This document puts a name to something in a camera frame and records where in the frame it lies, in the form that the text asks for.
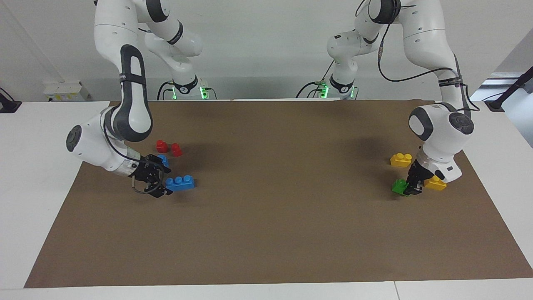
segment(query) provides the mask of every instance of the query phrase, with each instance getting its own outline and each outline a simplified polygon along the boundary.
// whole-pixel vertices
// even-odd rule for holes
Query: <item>lego brick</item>
[[[409,153],[396,153],[391,157],[391,166],[406,168],[413,162],[413,156]]]
[[[174,157],[178,157],[178,156],[183,155],[183,152],[181,151],[180,145],[172,144],[172,155],[174,155]]]
[[[442,182],[439,177],[433,176],[433,178],[424,181],[424,187],[430,188],[432,190],[442,191],[448,185]]]
[[[186,175],[183,178],[176,177],[175,179],[168,178],[166,181],[166,188],[173,192],[185,191],[195,188],[195,180],[192,176]]]
[[[166,158],[165,155],[162,155],[162,154],[159,154],[157,155],[158,158],[160,158],[162,161],[163,161],[163,165],[167,168],[169,168],[169,165],[168,165],[168,158]]]
[[[403,179],[398,179],[394,182],[394,184],[392,185],[392,191],[397,193],[397,194],[400,194],[402,196],[405,196],[405,197],[409,197],[409,195],[405,195],[403,192],[405,191],[405,189],[407,188],[407,182]]]
[[[156,142],[156,149],[158,153],[167,153],[168,152],[168,145],[163,140],[158,140]]]

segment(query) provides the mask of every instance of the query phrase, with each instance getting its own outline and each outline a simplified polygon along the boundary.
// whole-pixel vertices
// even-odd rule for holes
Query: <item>white table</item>
[[[108,105],[24,103],[0,115],[0,299],[533,299],[533,279],[22,289],[81,165],[65,137]],[[504,114],[480,107],[465,153],[531,265],[533,149]]]

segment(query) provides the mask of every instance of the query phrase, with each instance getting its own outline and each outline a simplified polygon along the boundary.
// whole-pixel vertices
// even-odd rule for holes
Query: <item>brown paper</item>
[[[422,103],[152,103],[131,146],[179,143],[197,187],[154,199],[84,163],[26,287],[533,277],[463,153],[444,191],[391,192]]]

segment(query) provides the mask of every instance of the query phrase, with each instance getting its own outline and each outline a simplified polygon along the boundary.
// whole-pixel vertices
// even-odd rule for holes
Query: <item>yellow lego brick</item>
[[[409,153],[396,153],[391,157],[391,166],[406,168],[411,165],[413,156]]]
[[[430,188],[432,190],[441,191],[445,189],[448,185],[442,182],[437,176],[424,181],[424,187]]]

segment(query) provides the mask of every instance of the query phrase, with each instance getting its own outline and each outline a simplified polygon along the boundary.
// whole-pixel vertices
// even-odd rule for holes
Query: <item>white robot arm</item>
[[[454,155],[461,151],[474,129],[459,65],[446,40],[440,1],[364,0],[356,12],[355,30],[328,41],[327,50],[335,67],[327,84],[331,96],[347,98],[357,72],[354,57],[376,50],[379,71],[385,79],[401,82],[421,76],[391,80],[383,74],[384,35],[393,23],[403,26],[404,51],[409,61],[429,70],[423,74],[436,74],[442,95],[441,104],[417,107],[409,117],[409,127],[424,145],[409,170],[404,194],[419,194],[424,180],[433,175],[445,183],[461,176]],[[379,31],[384,25],[387,30],[381,36]]]
[[[96,49],[118,68],[122,100],[118,106],[106,108],[76,125],[67,137],[67,150],[92,165],[132,177],[132,187],[139,193],[154,197],[171,194],[163,185],[165,174],[171,170],[163,166],[162,160],[151,154],[141,156],[124,143],[146,139],[153,124],[144,61],[138,49],[138,24],[146,23],[165,43],[184,55],[200,54],[201,41],[184,33],[183,25],[170,16],[164,0],[98,0],[95,4]],[[148,186],[138,191],[135,180]]]
[[[201,54],[203,44],[199,35],[191,33],[183,28],[183,24],[177,20],[169,19],[166,22],[174,22],[178,25],[178,35],[167,34],[167,28],[158,23],[147,22],[151,32],[144,36],[144,43],[148,50],[160,57],[169,67],[172,73],[174,91],[180,98],[194,98],[202,96],[202,90],[189,57]]]

